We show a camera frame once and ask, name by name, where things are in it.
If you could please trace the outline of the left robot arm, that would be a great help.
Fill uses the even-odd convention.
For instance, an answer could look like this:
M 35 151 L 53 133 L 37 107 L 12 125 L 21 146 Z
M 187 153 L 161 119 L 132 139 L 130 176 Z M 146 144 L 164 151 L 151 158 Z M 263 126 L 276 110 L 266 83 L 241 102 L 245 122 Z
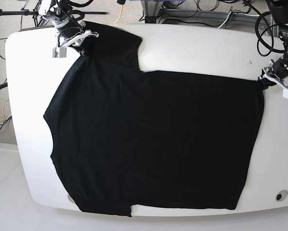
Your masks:
M 282 56 L 276 61 L 272 60 L 269 67 L 263 68 L 262 74 L 258 78 L 258 83 L 262 90 L 275 85 L 288 90 L 288 0 L 267 0 L 266 4 L 269 11 L 259 15 L 255 23 L 255 32 L 258 38 L 257 43 L 261 43 L 269 49 L 269 52 L 279 53 Z M 272 16 L 275 24 L 268 26 L 267 30 L 270 31 L 272 27 L 277 27 L 278 36 L 283 42 L 283 50 L 274 49 L 273 40 L 272 45 L 268 45 L 262 39 L 262 34 L 258 31 L 259 22 L 261 20 L 265 21 L 265 17 L 268 15 Z

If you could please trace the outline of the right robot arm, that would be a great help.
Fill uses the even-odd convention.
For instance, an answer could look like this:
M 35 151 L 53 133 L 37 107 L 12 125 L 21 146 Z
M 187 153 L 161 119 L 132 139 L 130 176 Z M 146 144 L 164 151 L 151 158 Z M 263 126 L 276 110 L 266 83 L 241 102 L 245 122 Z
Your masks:
M 52 50 L 53 58 L 66 58 L 67 48 L 75 49 L 81 56 L 86 56 L 87 51 L 82 46 L 88 37 L 99 37 L 98 32 L 86 29 L 83 22 L 85 13 L 74 10 L 73 7 L 83 8 L 92 3 L 91 0 L 85 3 L 75 3 L 71 0 L 42 0 L 38 14 L 43 19 L 50 20 L 58 34 L 56 46 Z

